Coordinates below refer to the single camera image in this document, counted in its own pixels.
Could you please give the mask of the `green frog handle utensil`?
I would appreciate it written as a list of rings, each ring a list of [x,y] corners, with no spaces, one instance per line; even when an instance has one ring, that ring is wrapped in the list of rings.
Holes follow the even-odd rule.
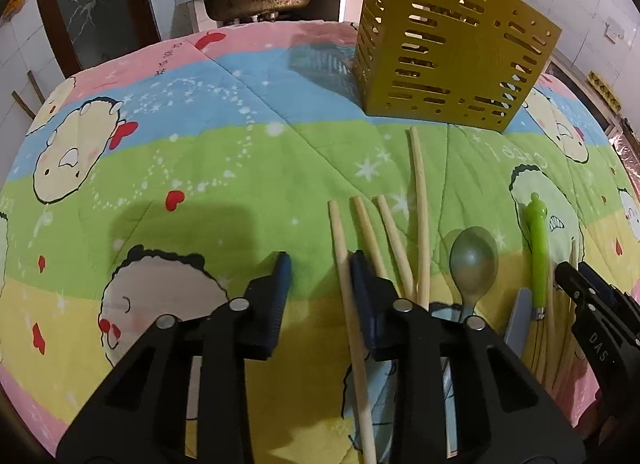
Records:
[[[548,208],[537,192],[530,195],[524,210],[524,220],[528,228],[528,242],[532,257],[532,319],[541,321],[546,315],[549,242]]]

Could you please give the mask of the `light blue handle utensil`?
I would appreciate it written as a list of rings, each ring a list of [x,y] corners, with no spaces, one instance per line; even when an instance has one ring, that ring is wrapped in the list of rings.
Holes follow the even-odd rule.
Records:
[[[529,288],[520,288],[516,294],[510,319],[503,340],[514,354],[521,358],[528,340],[529,325],[532,322],[533,295]]]

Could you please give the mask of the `green grey spoon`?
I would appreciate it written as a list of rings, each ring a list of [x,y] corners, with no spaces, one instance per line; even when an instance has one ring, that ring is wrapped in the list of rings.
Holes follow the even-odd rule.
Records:
[[[482,227],[462,230],[452,244],[449,270],[462,300],[459,322],[474,314],[480,299],[494,284],[498,272],[497,245],[491,234]],[[454,408],[454,384],[448,359],[442,359],[442,388],[445,393],[447,422],[447,456],[457,454],[457,423]]]

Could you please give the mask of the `long wooden chopstick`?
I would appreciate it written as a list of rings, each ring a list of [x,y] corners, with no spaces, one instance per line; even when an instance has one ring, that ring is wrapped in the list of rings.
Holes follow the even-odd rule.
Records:
[[[416,282],[416,297],[418,303],[425,309],[431,300],[431,243],[430,223],[428,222],[428,204],[425,170],[421,143],[418,130],[409,130],[411,154],[414,170],[414,185],[416,186],[416,214],[418,215],[418,253],[419,275]]]

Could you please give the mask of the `kitchen counter cabinets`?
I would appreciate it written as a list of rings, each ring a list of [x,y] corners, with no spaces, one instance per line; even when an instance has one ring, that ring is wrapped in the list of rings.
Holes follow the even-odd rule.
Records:
[[[553,51],[546,67],[546,73],[558,78],[568,87],[596,119],[604,134],[628,146],[635,156],[639,156],[639,140],[626,117],[612,112],[601,95],[588,80],[575,70],[560,52]]]

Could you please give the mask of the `yellow egg tray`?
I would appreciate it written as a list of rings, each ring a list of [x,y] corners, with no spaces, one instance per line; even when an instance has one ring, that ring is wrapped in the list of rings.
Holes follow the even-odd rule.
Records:
[[[605,83],[605,80],[594,71],[590,71],[587,75],[587,83],[599,94],[601,99],[605,102],[606,106],[615,115],[620,115],[622,112],[622,105],[620,100],[614,94],[613,89]]]

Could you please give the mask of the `colourful cartoon quilt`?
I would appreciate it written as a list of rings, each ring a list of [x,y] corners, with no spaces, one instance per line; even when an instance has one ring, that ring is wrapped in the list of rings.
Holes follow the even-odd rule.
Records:
[[[246,370],[259,463],[361,458],[329,205],[362,247],[366,208],[386,267],[385,198],[418,257],[406,120],[357,101],[355,31],[250,24],[168,40],[58,85],[18,139],[1,191],[1,385],[54,451],[125,351],[161,314],[191,319],[240,296],[279,252],[293,282],[274,356]],[[600,126],[542,76],[505,132],[421,123],[431,308],[461,308],[449,273],[457,234],[485,228],[499,272],[476,312],[502,331],[530,282],[520,223],[548,207],[554,262],[579,250],[639,289],[639,205]]]

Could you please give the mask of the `yellow perforated utensil holder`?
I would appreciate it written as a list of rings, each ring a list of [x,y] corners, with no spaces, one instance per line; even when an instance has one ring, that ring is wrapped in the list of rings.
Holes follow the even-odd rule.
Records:
[[[362,109],[503,132],[560,35],[522,0],[363,0]]]

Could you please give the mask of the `dark wooden glass door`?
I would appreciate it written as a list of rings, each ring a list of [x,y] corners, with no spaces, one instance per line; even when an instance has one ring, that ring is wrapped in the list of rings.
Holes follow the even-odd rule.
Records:
[[[37,0],[64,76],[160,40],[148,0]]]

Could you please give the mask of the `wall power socket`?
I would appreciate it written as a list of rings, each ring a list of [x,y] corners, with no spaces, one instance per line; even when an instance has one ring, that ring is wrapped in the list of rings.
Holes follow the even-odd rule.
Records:
[[[615,20],[608,18],[605,21],[604,36],[612,44],[617,44],[625,40],[625,29]]]

